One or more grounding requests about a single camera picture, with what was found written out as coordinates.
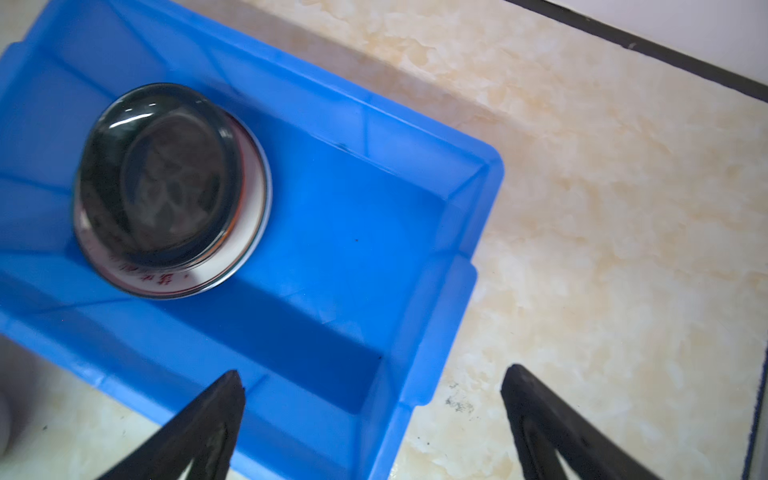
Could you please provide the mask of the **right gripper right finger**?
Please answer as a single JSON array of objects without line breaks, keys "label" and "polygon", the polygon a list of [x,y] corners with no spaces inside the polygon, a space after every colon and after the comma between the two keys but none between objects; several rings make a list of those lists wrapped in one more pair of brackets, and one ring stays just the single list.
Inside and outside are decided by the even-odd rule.
[{"label": "right gripper right finger", "polygon": [[657,477],[524,366],[507,369],[501,396],[526,479],[565,479],[562,461],[581,479]]}]

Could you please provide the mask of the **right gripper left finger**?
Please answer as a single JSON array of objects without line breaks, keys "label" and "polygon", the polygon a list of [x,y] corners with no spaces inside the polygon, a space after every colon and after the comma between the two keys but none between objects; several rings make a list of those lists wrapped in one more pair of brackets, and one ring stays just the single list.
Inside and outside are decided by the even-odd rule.
[{"label": "right gripper left finger", "polygon": [[246,404],[239,373],[229,370],[101,477],[224,479]]}]

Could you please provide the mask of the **sunburst pattern white plate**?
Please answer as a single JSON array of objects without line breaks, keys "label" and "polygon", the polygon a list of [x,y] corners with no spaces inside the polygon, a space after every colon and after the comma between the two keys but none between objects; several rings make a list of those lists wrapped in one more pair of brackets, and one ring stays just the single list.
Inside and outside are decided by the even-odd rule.
[{"label": "sunburst pattern white plate", "polygon": [[108,283],[129,294],[153,300],[179,299],[210,290],[230,277],[249,259],[269,220],[273,185],[262,145],[236,117],[227,116],[242,152],[243,180],[236,216],[223,240],[201,262],[171,270],[139,267],[119,259],[96,236],[75,188],[73,224],[86,260]]}]

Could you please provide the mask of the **blue plastic bin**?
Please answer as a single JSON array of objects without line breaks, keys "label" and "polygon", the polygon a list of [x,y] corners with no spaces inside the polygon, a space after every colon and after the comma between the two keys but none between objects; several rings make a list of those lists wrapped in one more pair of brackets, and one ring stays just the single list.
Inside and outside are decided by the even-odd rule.
[{"label": "blue plastic bin", "polygon": [[[189,85],[261,142],[266,232],[208,292],[153,301],[86,262],[71,190],[121,94]],[[54,1],[1,58],[1,331],[163,423],[237,370],[233,468],[384,479],[428,403],[504,176],[493,147],[170,1]]]}]

